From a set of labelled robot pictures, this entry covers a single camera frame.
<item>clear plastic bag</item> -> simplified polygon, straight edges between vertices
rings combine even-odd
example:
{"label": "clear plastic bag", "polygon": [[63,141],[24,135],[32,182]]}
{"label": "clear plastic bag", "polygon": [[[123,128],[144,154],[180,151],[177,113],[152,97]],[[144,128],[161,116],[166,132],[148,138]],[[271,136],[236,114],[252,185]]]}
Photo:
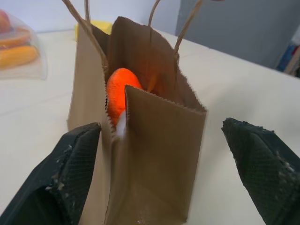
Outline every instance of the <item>clear plastic bag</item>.
{"label": "clear plastic bag", "polygon": [[0,9],[0,79],[47,77],[45,53],[33,30]]}

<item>orange plush toy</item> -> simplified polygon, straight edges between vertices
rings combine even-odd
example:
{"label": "orange plush toy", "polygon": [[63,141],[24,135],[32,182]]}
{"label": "orange plush toy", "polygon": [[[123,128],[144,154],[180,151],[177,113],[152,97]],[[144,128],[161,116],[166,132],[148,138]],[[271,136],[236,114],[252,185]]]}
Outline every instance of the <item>orange plush toy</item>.
{"label": "orange plush toy", "polygon": [[125,85],[142,89],[139,80],[129,69],[117,69],[108,79],[106,91],[108,95],[108,114],[116,127],[125,106]]}

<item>brown paper bag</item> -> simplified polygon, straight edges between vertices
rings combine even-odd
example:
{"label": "brown paper bag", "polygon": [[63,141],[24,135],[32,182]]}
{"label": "brown paper bag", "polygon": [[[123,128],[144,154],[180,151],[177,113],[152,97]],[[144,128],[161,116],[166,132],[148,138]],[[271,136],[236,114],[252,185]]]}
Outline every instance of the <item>brown paper bag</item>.
{"label": "brown paper bag", "polygon": [[[206,117],[178,68],[175,49],[150,27],[119,17],[110,36],[91,26],[69,0],[79,23],[74,89],[68,127],[99,122],[93,180],[82,212],[82,225],[177,225],[188,217]],[[144,90],[126,86],[127,128],[114,134],[106,112],[105,82],[118,68],[130,69]]]}

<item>yellow object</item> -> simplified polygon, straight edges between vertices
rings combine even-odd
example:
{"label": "yellow object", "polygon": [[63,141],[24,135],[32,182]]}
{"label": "yellow object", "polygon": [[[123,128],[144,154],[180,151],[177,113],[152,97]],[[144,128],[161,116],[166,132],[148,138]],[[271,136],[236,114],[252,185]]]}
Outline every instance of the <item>yellow object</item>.
{"label": "yellow object", "polygon": [[0,69],[26,64],[33,61],[37,56],[38,51],[30,45],[0,50]]}
{"label": "yellow object", "polygon": [[[102,30],[105,34],[110,35],[112,32],[113,24],[111,22],[104,22],[99,20],[91,20],[91,24],[93,24],[95,27],[98,27],[100,30]],[[75,39],[77,41],[77,33],[78,33],[78,24],[75,25]]]}

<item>white table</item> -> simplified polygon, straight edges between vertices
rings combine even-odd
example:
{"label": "white table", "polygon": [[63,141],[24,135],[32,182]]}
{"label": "white table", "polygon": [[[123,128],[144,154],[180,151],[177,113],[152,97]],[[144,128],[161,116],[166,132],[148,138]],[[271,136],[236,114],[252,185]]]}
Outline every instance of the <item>white table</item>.
{"label": "white table", "polygon": [[[164,34],[174,46],[176,37]],[[67,132],[74,32],[40,34],[48,78],[0,81],[0,213]],[[221,131],[226,117],[275,130],[300,155],[300,80],[183,41],[180,67],[209,113],[189,225],[263,225]]]}

